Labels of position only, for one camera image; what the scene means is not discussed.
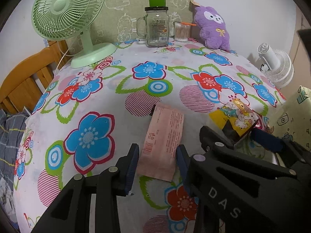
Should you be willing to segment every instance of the purple plush toy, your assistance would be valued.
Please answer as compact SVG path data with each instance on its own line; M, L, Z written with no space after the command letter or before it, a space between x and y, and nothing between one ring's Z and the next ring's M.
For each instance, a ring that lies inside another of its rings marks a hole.
M229 33L226 24L212 7L196 7L194 21L201 28L200 37L210 49L230 51Z

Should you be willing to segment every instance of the pink package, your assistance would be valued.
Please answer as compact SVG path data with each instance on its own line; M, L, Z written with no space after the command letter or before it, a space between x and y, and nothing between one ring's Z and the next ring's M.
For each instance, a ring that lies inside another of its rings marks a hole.
M153 112L136 172L160 180L172 181L175 152L183 132L184 114L158 103Z

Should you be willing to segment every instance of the table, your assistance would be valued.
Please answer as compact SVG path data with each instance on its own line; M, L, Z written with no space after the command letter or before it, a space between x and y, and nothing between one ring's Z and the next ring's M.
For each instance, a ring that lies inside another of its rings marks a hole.
M208 113L230 99L238 98L256 111L260 128L285 102L233 50L210 50L195 39L171 40L161 48L148 48L138 40L115 45L113 55L88 67L66 64L27 120L14 177L21 233L31 231L75 174L99 174L126 155L132 143L141 148L149 114L158 102L185 113L181 143L189 155L203 153L199 130L212 127ZM241 151L272 160L249 140ZM171 183L136 175L130 194L118 197L118 207L121 232L192 232L197 200L185 192L177 168Z

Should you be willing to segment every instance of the wooden chair back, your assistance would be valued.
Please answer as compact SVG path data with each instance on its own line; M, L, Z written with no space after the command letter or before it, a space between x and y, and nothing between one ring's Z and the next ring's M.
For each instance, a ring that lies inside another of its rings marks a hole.
M48 41L49 47L44 48L19 63L5 78L0 87L0 107L15 114L23 111L24 106L31 111L35 108L42 92L38 85L32 79L32 75L36 74L46 89L53 80L53 73L48 67L49 64L59 63L63 54L59 50L56 41ZM63 52L67 51L65 41L59 42ZM70 58L65 56L59 65L62 68Z

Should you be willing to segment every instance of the glass jar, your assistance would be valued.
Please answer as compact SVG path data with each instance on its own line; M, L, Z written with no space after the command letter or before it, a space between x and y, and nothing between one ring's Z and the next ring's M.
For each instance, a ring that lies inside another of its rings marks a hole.
M169 44L168 9L166 6L145 7L146 15L137 20L137 35L147 40L147 46L163 47Z

